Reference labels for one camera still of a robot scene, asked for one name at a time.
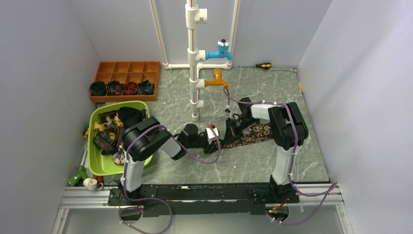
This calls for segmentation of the brown floral tie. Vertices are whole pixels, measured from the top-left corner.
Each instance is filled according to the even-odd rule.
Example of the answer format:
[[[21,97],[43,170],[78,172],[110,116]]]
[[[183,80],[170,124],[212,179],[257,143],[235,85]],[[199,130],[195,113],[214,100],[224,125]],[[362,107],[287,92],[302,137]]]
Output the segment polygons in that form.
[[[270,124],[253,124],[246,129],[248,133],[235,135],[234,131],[230,131],[229,136],[220,140],[223,149],[230,149],[240,146],[251,145],[255,143],[265,142],[272,139],[272,132]]]

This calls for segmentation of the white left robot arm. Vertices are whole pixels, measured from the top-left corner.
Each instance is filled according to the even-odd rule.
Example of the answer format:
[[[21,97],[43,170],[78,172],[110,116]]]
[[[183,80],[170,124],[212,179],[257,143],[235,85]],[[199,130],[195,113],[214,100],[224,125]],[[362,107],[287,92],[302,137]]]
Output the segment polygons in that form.
[[[205,154],[217,152],[222,145],[219,131],[209,126],[200,132],[194,124],[187,124],[173,135],[155,117],[130,125],[122,135],[124,149],[124,171],[119,182],[121,199],[132,205],[141,198],[142,174],[145,161],[158,150],[171,159],[179,160],[189,154],[190,149],[203,149]]]

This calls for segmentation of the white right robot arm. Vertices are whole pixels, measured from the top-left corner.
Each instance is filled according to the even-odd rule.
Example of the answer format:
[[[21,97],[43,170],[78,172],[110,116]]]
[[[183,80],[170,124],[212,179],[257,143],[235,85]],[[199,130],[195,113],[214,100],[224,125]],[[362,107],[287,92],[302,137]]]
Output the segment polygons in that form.
[[[228,118],[222,146],[252,141],[252,127],[269,125],[269,133],[262,136],[273,139],[277,146],[275,168],[270,176],[268,196],[281,202],[296,191],[293,187],[293,169],[299,147],[309,136],[309,130],[296,102],[278,104],[269,101],[252,102],[249,97],[237,100],[241,113]]]

